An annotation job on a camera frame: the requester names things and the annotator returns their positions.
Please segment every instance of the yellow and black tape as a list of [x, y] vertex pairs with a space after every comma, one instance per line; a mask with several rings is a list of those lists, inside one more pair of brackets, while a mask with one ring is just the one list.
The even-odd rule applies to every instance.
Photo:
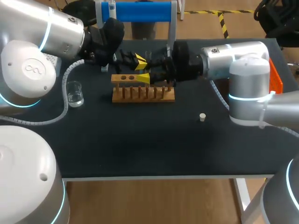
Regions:
[[224, 38], [227, 39], [227, 38], [229, 38], [229, 35], [228, 35], [228, 29], [226, 28], [226, 25], [225, 25], [225, 22], [224, 22], [224, 14], [223, 13], [218, 13], [218, 18], [219, 18], [219, 22], [220, 22], [220, 25], [221, 25], [221, 29], [222, 29]]
[[185, 11], [184, 14], [224, 14], [224, 13], [254, 13], [254, 10], [203, 10], [203, 11]]

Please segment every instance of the black table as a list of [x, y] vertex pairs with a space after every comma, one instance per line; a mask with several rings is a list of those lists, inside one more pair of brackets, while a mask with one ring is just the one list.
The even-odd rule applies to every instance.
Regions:
[[[201, 47], [253, 39], [189, 40]], [[261, 39], [284, 83], [298, 89], [276, 40]], [[124, 41], [123, 50], [160, 57], [166, 41]], [[35, 108], [18, 118], [42, 121], [63, 110], [61, 77]], [[109, 73], [100, 67], [76, 68], [70, 80], [82, 83], [85, 103], [48, 126], [27, 126], [52, 147], [63, 178], [136, 176], [272, 175], [298, 152], [299, 139], [275, 127], [238, 126], [204, 79], [179, 83], [176, 102], [112, 104]], [[198, 122], [199, 114], [207, 115]]]

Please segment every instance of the small white cylinder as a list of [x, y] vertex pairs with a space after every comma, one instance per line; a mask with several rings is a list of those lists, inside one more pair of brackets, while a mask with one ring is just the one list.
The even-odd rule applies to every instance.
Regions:
[[200, 120], [200, 121], [205, 121], [205, 119], [206, 119], [206, 114], [201, 113], [201, 114], [199, 115], [199, 120]]

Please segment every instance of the blue bar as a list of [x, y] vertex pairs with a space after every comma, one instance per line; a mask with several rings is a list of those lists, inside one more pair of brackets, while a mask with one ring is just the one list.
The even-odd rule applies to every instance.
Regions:
[[[102, 2], [103, 22], [108, 18], [108, 2]], [[171, 22], [171, 2], [117, 2], [116, 18], [121, 22]]]

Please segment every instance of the small glass cup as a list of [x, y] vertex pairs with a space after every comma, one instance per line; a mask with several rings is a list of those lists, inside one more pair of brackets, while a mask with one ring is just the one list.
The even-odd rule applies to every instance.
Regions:
[[84, 103], [80, 82], [70, 81], [66, 84], [66, 93], [69, 106], [80, 107]]

